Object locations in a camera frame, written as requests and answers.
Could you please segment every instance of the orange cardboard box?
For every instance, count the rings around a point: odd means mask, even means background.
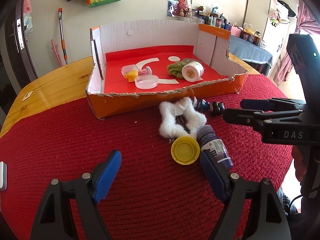
[[[231,33],[220,28],[184,21],[141,20],[95,27],[90,34],[94,69],[86,93],[97,118],[186,96],[239,93],[249,74],[229,59]],[[174,63],[172,57],[200,60],[205,68],[201,79],[190,83],[170,76],[167,65]],[[129,83],[121,68],[131,64],[139,69],[150,66],[160,78],[159,85],[140,90],[134,82]]]

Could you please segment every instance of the window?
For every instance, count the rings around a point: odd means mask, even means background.
[[[303,34],[303,35],[306,35],[308,34],[305,30],[301,30],[300,31],[300,34]],[[316,35],[316,34],[313,34],[313,35],[310,35],[318,49],[318,51],[320,52],[320,35]]]

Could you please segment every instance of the pink stuffed bunny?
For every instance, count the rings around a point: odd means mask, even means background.
[[[31,13],[31,2],[30,0],[24,0],[23,2],[23,13]]]
[[[188,11],[188,9],[189,9],[189,6],[186,0],[178,0],[178,3],[176,4],[176,7],[172,14],[175,16],[184,17],[185,16],[184,11]]]

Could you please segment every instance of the purple bottle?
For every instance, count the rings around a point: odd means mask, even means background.
[[[218,163],[222,163],[228,170],[233,168],[233,162],[223,141],[216,136],[211,125],[204,125],[197,131],[197,141],[201,151],[209,151]]]

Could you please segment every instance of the white fluffy scrunchie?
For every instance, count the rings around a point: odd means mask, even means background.
[[[207,118],[204,114],[197,112],[189,97],[180,99],[176,103],[162,102],[159,106],[162,115],[162,123],[159,133],[164,138],[179,138],[190,136],[197,138],[197,129],[206,124]],[[176,117],[182,115],[186,120],[186,126],[190,130],[188,134],[182,125],[176,123]]]

